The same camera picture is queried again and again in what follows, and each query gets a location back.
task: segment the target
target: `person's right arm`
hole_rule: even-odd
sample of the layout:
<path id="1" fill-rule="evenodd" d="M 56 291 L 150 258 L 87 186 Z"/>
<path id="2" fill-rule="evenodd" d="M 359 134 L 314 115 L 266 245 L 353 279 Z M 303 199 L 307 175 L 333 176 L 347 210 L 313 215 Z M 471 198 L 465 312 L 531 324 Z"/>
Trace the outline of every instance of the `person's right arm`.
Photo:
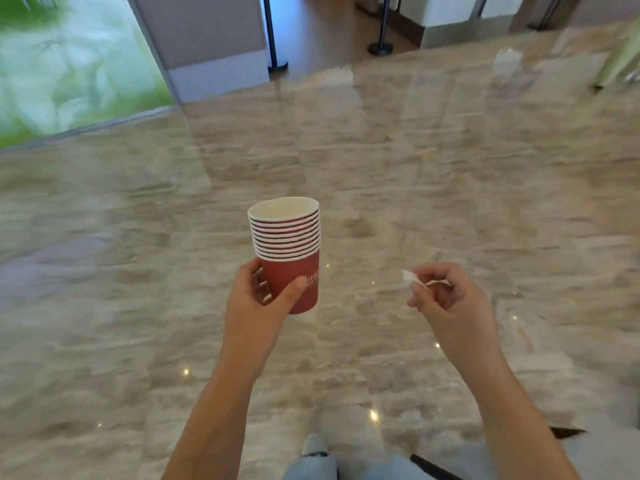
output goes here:
<path id="1" fill-rule="evenodd" d="M 493 309 L 457 264 L 413 270 L 413 298 L 476 398 L 484 434 L 500 480 L 580 480 L 540 411 L 500 350 Z"/>

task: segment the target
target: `stack of paper cups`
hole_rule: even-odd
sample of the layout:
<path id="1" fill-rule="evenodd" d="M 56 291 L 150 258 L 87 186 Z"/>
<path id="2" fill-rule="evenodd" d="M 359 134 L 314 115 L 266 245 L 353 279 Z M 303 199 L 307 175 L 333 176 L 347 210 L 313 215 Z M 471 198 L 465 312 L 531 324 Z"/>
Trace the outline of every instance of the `stack of paper cups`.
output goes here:
<path id="1" fill-rule="evenodd" d="M 308 197 L 283 197 L 257 203 L 248 213 L 253 247 L 272 297 L 306 276 L 307 289 L 291 313 L 309 311 L 318 300 L 320 205 Z"/>

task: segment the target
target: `person's left hand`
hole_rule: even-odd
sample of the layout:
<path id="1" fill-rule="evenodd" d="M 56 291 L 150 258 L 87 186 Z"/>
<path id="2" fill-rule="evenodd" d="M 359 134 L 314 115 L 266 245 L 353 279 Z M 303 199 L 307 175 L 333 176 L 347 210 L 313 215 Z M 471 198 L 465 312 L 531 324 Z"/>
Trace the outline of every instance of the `person's left hand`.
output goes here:
<path id="1" fill-rule="evenodd" d="M 262 373 L 280 328 L 307 287 L 299 276 L 272 299 L 258 258 L 240 266 L 231 288 L 219 363 L 256 380 Z"/>

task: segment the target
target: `gray wall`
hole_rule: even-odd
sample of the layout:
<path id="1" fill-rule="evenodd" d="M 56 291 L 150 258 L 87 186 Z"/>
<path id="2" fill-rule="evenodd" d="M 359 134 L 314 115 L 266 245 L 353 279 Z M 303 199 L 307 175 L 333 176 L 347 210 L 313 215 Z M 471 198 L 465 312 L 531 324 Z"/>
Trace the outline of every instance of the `gray wall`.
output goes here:
<path id="1" fill-rule="evenodd" d="M 166 69 L 266 47 L 259 0 L 135 0 Z"/>

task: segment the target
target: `green glass panel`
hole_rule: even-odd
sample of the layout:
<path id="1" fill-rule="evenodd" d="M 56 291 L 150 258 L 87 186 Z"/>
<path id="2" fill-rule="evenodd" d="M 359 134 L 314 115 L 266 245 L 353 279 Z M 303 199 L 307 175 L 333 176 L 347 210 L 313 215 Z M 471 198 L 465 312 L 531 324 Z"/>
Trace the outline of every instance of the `green glass panel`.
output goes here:
<path id="1" fill-rule="evenodd" d="M 127 0 L 0 0 L 0 148 L 171 104 Z"/>

